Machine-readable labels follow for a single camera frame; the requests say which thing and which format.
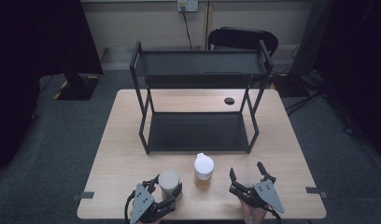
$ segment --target black curtain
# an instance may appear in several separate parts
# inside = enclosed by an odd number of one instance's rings
[[[381,154],[381,0],[334,1],[315,67]]]
[[[301,45],[290,69],[291,73],[309,76],[318,55],[331,7],[332,0],[313,0]]]
[[[78,0],[0,0],[0,165],[15,155],[30,124],[39,79],[103,74]]]

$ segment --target wooden table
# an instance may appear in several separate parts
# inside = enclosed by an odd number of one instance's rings
[[[243,90],[154,90],[153,100],[155,108],[160,110],[222,111],[239,106],[243,94]],[[258,90],[250,90],[250,95],[255,99]],[[226,97],[232,97],[236,103],[224,104]],[[80,218],[124,218],[124,205],[135,185],[172,168],[181,176],[183,196],[176,204],[176,211],[164,219],[242,219],[240,203],[229,192],[229,172],[233,167],[237,181],[251,187],[261,179],[258,161],[277,178],[275,189],[286,210],[280,216],[326,216],[319,195],[306,193],[306,187],[316,185],[276,91],[265,90],[262,96],[256,113],[260,135],[250,154],[205,153],[215,163],[208,188],[196,185],[193,173],[195,152],[145,153],[138,136],[141,117],[135,91],[119,91],[84,190],[93,191],[94,196],[81,200]],[[244,118],[246,123],[250,121],[247,114]],[[148,126],[147,123],[145,136],[148,136]],[[252,124],[247,125],[248,133],[252,134]],[[159,187],[153,196],[158,202],[162,200]]]

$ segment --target shelf tier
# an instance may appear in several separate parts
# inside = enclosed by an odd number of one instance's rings
[[[141,51],[137,77],[266,76],[261,50]]]
[[[149,151],[244,151],[246,127],[240,112],[155,112]]]

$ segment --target power cord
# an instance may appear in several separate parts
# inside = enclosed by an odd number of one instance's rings
[[[187,27],[187,35],[188,35],[188,39],[190,41],[190,49],[193,50],[193,46],[191,45],[190,31],[188,30],[187,17],[185,16],[185,7],[181,7],[181,12],[182,12],[182,16],[184,17],[185,26]]]
[[[293,112],[297,111],[298,109],[305,108],[308,105],[314,103],[316,101],[316,99],[317,99],[316,96],[319,96],[321,93],[322,93],[322,91],[318,91],[318,92],[314,93],[313,95],[311,95],[309,93],[310,96],[308,96],[307,98],[299,101],[298,103],[295,103],[295,104],[290,105],[289,107],[287,107],[286,111],[289,110],[289,112],[287,112],[288,116],[290,116]]]
[[[319,76],[320,79],[322,80],[322,81],[319,80],[319,82],[323,83],[324,80],[326,79],[322,73],[319,73],[318,71],[315,71],[315,70],[313,70],[312,72],[315,73],[315,74],[316,74],[316,73],[318,74],[318,76]],[[307,90],[307,88],[306,88],[306,86],[305,86],[304,80],[303,80],[303,85],[304,85],[304,89],[307,91],[307,93],[308,93],[309,95],[311,95],[310,92]],[[337,109],[333,108],[332,106],[324,105],[323,103],[321,103],[321,102],[318,101],[318,100],[316,100],[316,102],[317,102],[319,105],[321,105],[322,107],[325,107],[325,108],[327,108],[327,109],[330,109],[330,110],[332,110],[332,111],[338,113],[339,115],[343,116],[343,117],[347,120],[347,123],[348,123],[348,125],[350,126],[350,128],[351,128],[352,130],[354,130],[354,131],[357,132],[357,133],[362,133],[362,130],[360,130],[360,129],[358,129],[357,127],[355,127],[355,126],[353,125],[352,120],[350,120],[350,117],[349,117],[348,115],[346,115],[344,112],[342,112],[342,111],[340,111],[340,110],[337,110]]]
[[[292,50],[292,52],[289,54],[292,58],[295,58],[296,55],[294,55],[295,51],[299,49],[300,45],[296,45],[295,49]],[[280,75],[280,74],[287,74],[290,71],[290,67],[286,67],[284,70],[280,72],[272,71],[272,75]]]

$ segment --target cup lid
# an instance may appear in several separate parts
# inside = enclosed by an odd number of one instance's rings
[[[194,162],[194,168],[200,174],[208,174],[214,169],[214,161],[207,156],[197,158]]]
[[[172,169],[167,169],[159,175],[159,185],[163,189],[174,189],[179,184],[179,174]]]

